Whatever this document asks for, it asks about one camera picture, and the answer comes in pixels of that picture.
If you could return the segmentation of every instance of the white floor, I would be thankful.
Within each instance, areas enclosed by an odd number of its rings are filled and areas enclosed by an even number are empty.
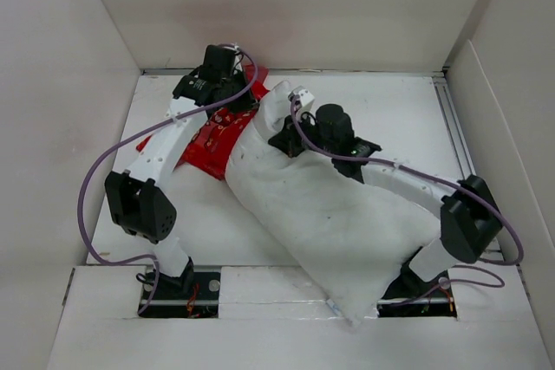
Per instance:
[[[379,143],[383,156],[407,159],[430,173],[461,173],[429,77],[407,75],[276,74],[303,84],[317,103],[337,102],[356,133]],[[143,76],[124,137],[166,111],[178,76]],[[115,169],[135,155],[123,149]],[[454,287],[458,318],[383,318],[371,315],[357,330],[323,307],[325,294],[245,211],[224,183],[183,166],[169,192],[187,230],[196,264],[222,265],[217,320],[136,317],[143,266],[80,267],[69,292],[49,370],[338,368],[551,368],[516,268],[489,266],[504,289]],[[144,252],[140,240],[111,224],[105,205],[94,244],[111,260]],[[453,270],[451,277],[483,279]]]

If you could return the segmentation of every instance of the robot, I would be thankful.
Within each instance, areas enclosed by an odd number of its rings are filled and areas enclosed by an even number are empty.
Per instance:
[[[164,190],[187,144],[218,107],[184,120],[178,116],[193,108],[192,101],[196,106],[214,105],[245,89],[241,58],[233,46],[208,46],[203,64],[184,76],[173,91],[166,116],[174,123],[157,131],[124,172],[111,172],[105,181],[112,220],[127,234],[144,237],[153,245],[160,267],[159,285],[176,293],[190,292],[194,267],[172,234],[177,211]],[[478,261],[501,230],[500,220],[468,196],[472,193],[497,210],[484,179],[470,175],[459,181],[463,191],[448,192],[434,182],[418,179],[406,166],[369,164],[367,159],[382,148],[355,135],[341,106],[325,104],[311,114],[314,96],[305,88],[295,88],[289,99],[291,115],[282,131],[268,141],[270,146],[289,158],[322,150],[332,156],[333,166],[343,176],[397,193],[440,219],[441,236],[419,248],[401,267],[397,281],[409,293],[423,293],[457,263]],[[258,101],[249,90],[225,106],[231,112],[256,110]]]

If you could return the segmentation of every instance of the white connector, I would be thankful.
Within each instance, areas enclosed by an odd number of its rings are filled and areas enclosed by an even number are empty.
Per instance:
[[[299,86],[291,91],[291,94],[289,94],[289,101],[293,101],[295,96],[298,97],[295,103],[295,109],[297,111],[297,119],[300,120],[303,113],[309,112],[312,109],[312,104],[315,99],[314,95],[303,86]]]

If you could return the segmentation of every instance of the orange wire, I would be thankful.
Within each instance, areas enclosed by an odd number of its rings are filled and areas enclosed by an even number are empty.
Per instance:
[[[200,286],[199,284],[195,284],[193,287],[193,295],[189,298],[189,301],[187,301],[187,311],[189,312],[189,316],[191,316],[191,314],[193,313],[193,309],[194,309],[194,303],[197,300],[197,295],[199,294],[199,289]]]
[[[453,312],[453,303],[451,302],[451,295],[444,288],[439,288],[441,292],[445,294],[447,300],[449,301],[449,311]]]

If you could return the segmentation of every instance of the white cardboard wall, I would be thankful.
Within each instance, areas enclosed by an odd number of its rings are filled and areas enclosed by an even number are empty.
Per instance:
[[[520,231],[522,270],[552,360],[554,27],[553,0],[492,0],[448,73],[476,169]]]
[[[476,0],[103,0],[141,68],[239,42],[270,68],[440,70]]]
[[[139,71],[101,0],[0,0],[0,265],[82,261],[79,186]],[[88,224],[100,210],[101,176]]]

